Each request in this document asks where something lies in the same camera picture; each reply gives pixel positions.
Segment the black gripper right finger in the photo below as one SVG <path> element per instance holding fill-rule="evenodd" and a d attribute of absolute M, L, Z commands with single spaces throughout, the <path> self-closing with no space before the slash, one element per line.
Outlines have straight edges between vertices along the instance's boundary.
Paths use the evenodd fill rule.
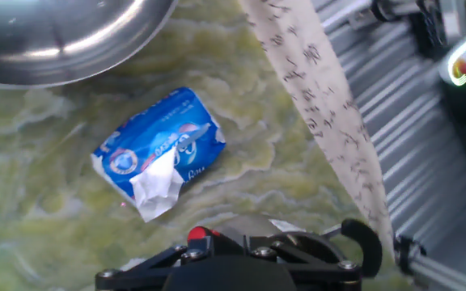
<path fill-rule="evenodd" d="M 251 236 L 250 256 L 280 264 L 300 290 L 361 291 L 362 268 L 322 236 Z"/>

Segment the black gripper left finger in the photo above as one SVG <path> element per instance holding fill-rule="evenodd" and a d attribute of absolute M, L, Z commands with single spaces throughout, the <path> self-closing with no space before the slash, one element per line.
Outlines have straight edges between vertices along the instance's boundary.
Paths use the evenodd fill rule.
<path fill-rule="evenodd" d="M 176 245 L 128 270 L 105 269 L 95 275 L 96 290 L 160 290 L 177 267 L 203 260 L 213 248 L 212 232 L 190 232 L 186 245 Z"/>

